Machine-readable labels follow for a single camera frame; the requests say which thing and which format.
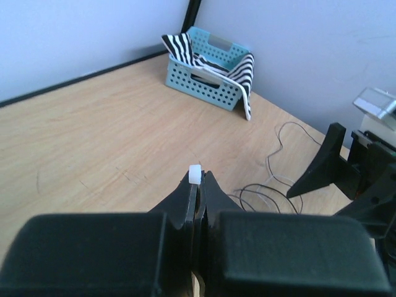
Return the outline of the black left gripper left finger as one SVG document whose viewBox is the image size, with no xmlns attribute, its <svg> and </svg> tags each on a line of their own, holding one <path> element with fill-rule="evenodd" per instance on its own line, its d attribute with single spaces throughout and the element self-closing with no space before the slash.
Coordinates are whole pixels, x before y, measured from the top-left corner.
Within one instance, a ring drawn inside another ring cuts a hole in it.
<svg viewBox="0 0 396 297">
<path fill-rule="evenodd" d="M 21 227 L 2 296 L 192 296 L 188 172 L 149 212 L 52 213 Z"/>
</svg>

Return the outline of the white zip tie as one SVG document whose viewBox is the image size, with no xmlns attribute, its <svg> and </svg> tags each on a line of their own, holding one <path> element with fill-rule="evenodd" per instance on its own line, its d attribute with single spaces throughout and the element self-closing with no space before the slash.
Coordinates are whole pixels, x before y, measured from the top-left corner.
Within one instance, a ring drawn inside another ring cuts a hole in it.
<svg viewBox="0 0 396 297">
<path fill-rule="evenodd" d="M 202 182 L 202 168 L 201 165 L 190 165 L 188 171 L 188 214 L 195 217 L 198 214 L 200 207 L 200 186 Z"/>
</svg>

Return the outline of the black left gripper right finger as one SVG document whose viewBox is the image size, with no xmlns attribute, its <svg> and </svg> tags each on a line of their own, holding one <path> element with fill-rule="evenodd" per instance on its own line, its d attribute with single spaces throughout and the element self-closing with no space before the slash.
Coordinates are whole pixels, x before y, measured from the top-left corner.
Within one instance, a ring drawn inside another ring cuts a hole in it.
<svg viewBox="0 0 396 297">
<path fill-rule="evenodd" d="M 207 172 L 202 296 L 391 296 L 368 232 L 348 217 L 245 212 Z"/>
</svg>

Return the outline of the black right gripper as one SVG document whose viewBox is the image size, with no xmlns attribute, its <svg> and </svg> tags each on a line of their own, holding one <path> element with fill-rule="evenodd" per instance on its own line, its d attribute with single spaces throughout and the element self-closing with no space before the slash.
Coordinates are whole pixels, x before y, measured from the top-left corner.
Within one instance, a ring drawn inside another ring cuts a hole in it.
<svg viewBox="0 0 396 297">
<path fill-rule="evenodd" d="M 395 225 L 395 145 L 374 133 L 353 131 L 348 159 L 340 155 L 346 129 L 332 123 L 303 175 L 287 198 L 336 185 L 351 202 L 336 214 L 360 222 L 374 239 Z"/>
</svg>

